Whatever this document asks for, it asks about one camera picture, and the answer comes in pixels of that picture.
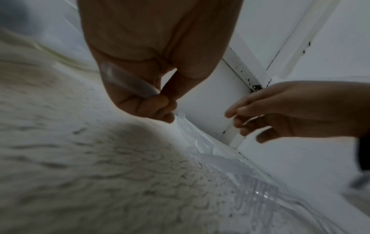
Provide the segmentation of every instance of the white wall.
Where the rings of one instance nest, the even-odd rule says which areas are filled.
[[[170,79],[172,71],[162,80]],[[178,101],[178,110],[210,136],[220,139],[231,120],[224,117],[225,110],[251,91],[235,72],[221,60],[212,75]]]
[[[236,26],[266,70],[314,0],[244,0]]]
[[[285,80],[348,80],[370,82],[370,1],[342,0],[312,46]],[[353,76],[334,79],[334,77]],[[295,187],[315,207],[351,234],[369,233],[370,218],[347,203],[341,189],[359,174],[356,141],[284,139],[265,145],[249,136],[239,151]]]

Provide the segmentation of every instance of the dark sleeve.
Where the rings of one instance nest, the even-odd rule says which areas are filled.
[[[370,133],[358,141],[357,160],[362,171],[370,170]]]

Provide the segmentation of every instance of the hand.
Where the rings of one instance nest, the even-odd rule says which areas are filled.
[[[227,48],[242,0],[79,0],[86,41],[98,64],[109,61],[161,87],[142,99],[104,83],[116,106],[132,115],[172,122],[176,101],[205,80]]]
[[[370,84],[279,83],[246,96],[225,116],[234,117],[243,136],[270,126],[257,136],[260,143],[280,137],[360,138],[370,130]]]

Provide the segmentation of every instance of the human hand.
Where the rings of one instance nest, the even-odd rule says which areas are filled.
[[[270,126],[257,136],[259,143],[280,137],[360,138],[370,130],[370,84],[279,83],[241,99],[225,116],[234,117],[243,136]]]
[[[99,65],[110,62],[161,87],[137,97],[104,82],[123,111],[171,123],[176,101],[215,69],[234,30],[242,0],[78,0],[86,41]]]

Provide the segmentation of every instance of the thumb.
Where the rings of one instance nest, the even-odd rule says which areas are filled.
[[[204,80],[205,79],[189,78],[177,71],[165,84],[161,94],[170,99],[177,100]]]

